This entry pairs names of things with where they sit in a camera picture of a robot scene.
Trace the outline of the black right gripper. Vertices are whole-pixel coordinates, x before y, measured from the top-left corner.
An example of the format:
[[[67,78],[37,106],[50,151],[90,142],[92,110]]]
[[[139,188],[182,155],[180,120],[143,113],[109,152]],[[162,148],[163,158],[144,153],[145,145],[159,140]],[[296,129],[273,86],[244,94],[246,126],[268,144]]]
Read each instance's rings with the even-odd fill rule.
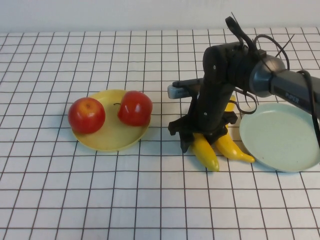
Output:
[[[208,122],[197,123],[190,114],[187,114],[169,123],[168,130],[171,135],[179,132],[180,148],[183,153],[186,153],[193,144],[195,139],[193,133],[203,134],[207,142],[213,145],[219,138],[228,133],[228,124],[236,123],[237,115],[233,111],[225,111],[220,119],[209,120],[205,118],[205,120],[208,120]]]

